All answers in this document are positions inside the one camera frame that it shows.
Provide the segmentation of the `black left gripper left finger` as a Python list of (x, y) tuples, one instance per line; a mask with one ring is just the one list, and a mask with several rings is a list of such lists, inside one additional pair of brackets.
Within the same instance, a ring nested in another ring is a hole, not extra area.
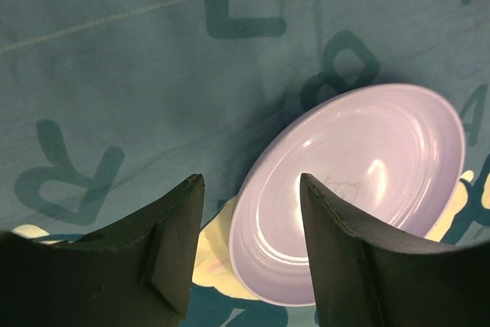
[(177, 326), (187, 314), (204, 207), (192, 175), (79, 240), (1, 234), (3, 326)]

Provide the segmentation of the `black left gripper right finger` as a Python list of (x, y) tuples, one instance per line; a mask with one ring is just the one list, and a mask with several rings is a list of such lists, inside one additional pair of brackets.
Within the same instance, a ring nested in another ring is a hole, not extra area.
[(313, 175), (300, 204), (322, 326), (487, 326), (489, 245), (409, 234), (339, 198)]

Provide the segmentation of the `purple plastic plate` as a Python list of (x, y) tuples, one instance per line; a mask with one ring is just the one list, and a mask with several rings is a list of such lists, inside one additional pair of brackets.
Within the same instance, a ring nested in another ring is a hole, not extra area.
[(235, 275), (264, 302), (313, 305), (302, 174), (383, 222), (424, 237), (448, 207), (465, 156), (459, 114), (425, 87), (363, 87), (319, 104), (266, 147), (241, 186), (229, 239)]

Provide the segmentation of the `blue bear print placemat cloth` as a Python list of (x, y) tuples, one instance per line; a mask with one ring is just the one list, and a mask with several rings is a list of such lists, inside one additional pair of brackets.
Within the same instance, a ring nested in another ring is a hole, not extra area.
[(52, 244), (200, 173), (209, 231), (267, 145), (403, 82), (459, 112), (437, 240), (489, 238), (489, 0), (1, 0), (1, 227)]

